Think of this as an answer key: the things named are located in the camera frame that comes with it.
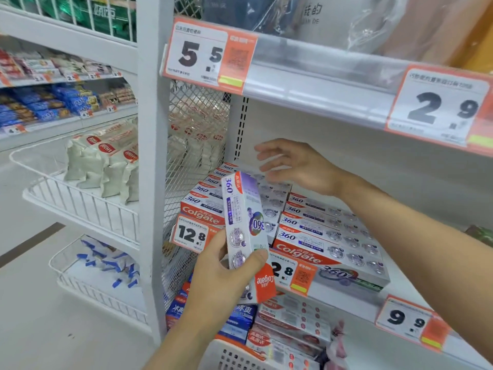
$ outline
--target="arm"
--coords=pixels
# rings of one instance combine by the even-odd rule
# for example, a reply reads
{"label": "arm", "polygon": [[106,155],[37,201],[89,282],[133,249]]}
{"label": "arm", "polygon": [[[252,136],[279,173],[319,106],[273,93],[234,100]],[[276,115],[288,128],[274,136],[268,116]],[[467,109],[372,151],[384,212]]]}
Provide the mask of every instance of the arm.
{"label": "arm", "polygon": [[169,330],[144,370],[194,370],[207,346],[226,323],[244,288],[265,265],[259,249],[236,270],[219,262],[226,254],[226,231],[219,231],[197,258],[180,320]]}
{"label": "arm", "polygon": [[361,218],[430,306],[493,363],[493,249],[393,199],[331,164],[308,144],[277,139],[259,144],[270,181],[291,180],[343,200]]}

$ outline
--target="left hand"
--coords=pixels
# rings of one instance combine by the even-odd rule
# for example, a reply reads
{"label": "left hand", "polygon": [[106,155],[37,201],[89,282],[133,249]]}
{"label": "left hand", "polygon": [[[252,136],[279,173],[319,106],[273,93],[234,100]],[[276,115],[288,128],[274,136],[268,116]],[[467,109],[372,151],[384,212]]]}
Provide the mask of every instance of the left hand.
{"label": "left hand", "polygon": [[198,256],[181,320],[198,325],[212,340],[238,304],[249,281],[265,265],[268,251],[258,249],[236,270],[219,262],[227,253],[226,231],[219,231]]}

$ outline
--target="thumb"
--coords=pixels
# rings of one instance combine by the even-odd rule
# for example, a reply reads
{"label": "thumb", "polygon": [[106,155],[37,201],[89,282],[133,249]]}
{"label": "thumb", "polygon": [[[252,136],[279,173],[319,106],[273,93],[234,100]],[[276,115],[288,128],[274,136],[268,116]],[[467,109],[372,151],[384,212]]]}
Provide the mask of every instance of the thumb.
{"label": "thumb", "polygon": [[266,174],[267,181],[277,183],[285,180],[293,180],[294,168],[270,170]]}
{"label": "thumb", "polygon": [[233,271],[235,284],[241,285],[242,288],[246,286],[255,274],[264,267],[268,258],[269,252],[267,249],[257,249],[249,255],[244,264]]}

